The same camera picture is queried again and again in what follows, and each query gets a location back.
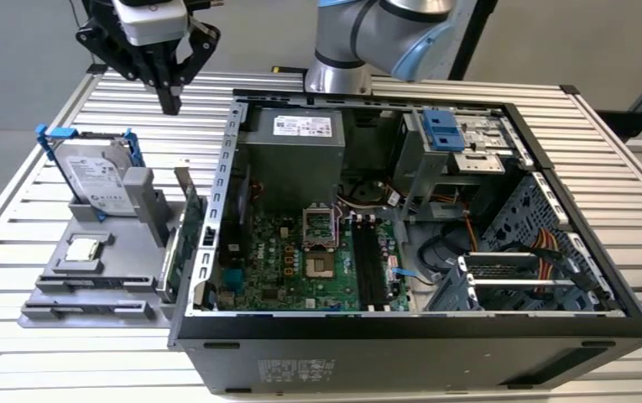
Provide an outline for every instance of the sticker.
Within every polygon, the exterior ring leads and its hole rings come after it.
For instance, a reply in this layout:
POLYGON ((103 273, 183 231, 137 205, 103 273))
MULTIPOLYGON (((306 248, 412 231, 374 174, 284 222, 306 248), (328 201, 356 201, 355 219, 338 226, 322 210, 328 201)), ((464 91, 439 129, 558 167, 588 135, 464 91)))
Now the sticker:
POLYGON ((399 201, 400 201, 400 193, 398 193, 396 191, 392 191, 392 194, 387 198, 387 204, 395 207, 398 206, 399 201))
POLYGON ((276 116, 275 136, 332 137, 331 118, 306 116, 276 116))
POLYGON ((119 171, 111 161, 72 156, 67 157, 67 165, 88 204, 109 215, 135 214, 119 171))
POLYGON ((331 380, 335 359, 259 359, 261 382, 327 382, 331 380))

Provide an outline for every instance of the blue drive latch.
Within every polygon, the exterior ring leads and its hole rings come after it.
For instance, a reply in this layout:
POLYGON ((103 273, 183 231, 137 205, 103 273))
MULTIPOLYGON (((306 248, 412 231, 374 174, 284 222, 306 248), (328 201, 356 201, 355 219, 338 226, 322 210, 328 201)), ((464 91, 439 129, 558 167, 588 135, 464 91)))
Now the blue drive latch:
POLYGON ((464 139, 451 111, 422 110, 422 128, 435 151, 463 151, 464 139))

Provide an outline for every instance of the hard drive label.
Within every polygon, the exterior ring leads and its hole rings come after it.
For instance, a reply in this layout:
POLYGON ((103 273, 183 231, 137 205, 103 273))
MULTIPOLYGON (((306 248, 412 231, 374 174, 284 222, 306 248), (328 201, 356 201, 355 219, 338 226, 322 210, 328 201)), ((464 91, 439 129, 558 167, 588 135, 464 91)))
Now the hard drive label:
POLYGON ((109 215, 133 214, 129 195, 111 161, 103 158, 69 156, 67 165, 93 207, 109 215))

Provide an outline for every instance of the expansion slot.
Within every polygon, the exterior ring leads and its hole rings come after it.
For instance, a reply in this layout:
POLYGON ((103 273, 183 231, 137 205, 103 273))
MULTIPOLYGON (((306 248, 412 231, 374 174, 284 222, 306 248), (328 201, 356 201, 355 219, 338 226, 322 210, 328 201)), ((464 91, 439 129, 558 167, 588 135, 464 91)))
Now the expansion slot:
POLYGON ((351 225, 360 308, 382 311, 387 304, 387 290, 375 223, 363 221, 351 225))

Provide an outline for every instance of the motherboard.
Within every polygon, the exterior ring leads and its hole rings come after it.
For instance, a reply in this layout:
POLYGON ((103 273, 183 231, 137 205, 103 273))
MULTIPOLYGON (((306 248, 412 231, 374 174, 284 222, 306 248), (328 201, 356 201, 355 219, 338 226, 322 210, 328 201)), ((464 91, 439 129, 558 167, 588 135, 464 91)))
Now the motherboard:
POLYGON ((366 222, 372 231, 371 248, 354 244, 352 226, 360 222, 339 219, 331 214, 332 230, 320 229, 327 223, 316 212, 306 216, 259 214, 253 218, 245 267, 225 269, 220 292, 220 309, 236 311, 366 311, 363 304, 367 276, 380 288, 386 311, 406 311, 408 298, 402 278, 392 274, 388 264, 400 266, 400 256, 390 222, 366 222), (338 236, 332 246, 310 245, 311 238, 338 236), (378 254, 363 266, 359 278, 359 254, 378 254))

